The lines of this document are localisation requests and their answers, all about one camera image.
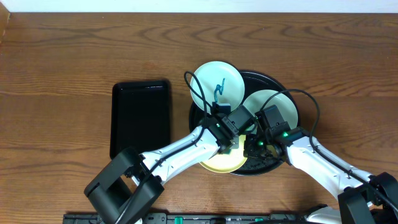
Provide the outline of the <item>yellow plate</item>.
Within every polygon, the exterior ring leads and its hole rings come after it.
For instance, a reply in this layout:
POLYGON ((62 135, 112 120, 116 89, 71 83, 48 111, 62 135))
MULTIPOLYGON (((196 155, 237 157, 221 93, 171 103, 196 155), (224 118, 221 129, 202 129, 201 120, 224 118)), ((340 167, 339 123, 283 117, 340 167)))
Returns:
POLYGON ((235 144, 231 146, 231 154, 216 154, 211 159, 200 162, 200 164, 216 173, 230 173, 238 170, 247 161, 247 157, 244 157, 244 142, 246 135, 240 135, 235 138, 235 144))

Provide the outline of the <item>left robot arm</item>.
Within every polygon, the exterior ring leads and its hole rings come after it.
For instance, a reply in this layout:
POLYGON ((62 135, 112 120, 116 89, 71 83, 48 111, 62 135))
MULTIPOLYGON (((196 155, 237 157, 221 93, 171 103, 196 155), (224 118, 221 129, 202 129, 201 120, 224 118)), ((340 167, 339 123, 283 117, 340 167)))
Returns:
POLYGON ((105 223, 136 223, 167 181, 231 147, 251 124, 250 117, 216 115, 163 148, 142 154, 125 149, 86 186, 84 194, 105 223))

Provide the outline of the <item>green scrubbing sponge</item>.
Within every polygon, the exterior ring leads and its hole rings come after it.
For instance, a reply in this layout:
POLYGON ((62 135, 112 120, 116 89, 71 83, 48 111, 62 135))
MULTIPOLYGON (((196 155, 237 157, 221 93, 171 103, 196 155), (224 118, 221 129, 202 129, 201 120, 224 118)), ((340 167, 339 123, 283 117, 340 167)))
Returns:
POLYGON ((223 151, 221 152, 221 154, 231 154, 231 151, 232 151, 231 148, 227 148, 227 149, 223 150, 223 151))

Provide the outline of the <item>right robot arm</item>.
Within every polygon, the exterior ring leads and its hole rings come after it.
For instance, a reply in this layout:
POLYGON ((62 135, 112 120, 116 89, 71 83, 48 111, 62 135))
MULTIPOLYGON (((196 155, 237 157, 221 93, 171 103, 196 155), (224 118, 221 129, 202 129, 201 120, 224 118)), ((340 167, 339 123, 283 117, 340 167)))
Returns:
POLYGON ((277 166, 286 162, 337 199, 338 209, 313 208, 300 219, 302 223, 397 223, 397 179, 387 172, 373 175, 352 166, 301 127, 249 134, 244 155, 277 166))

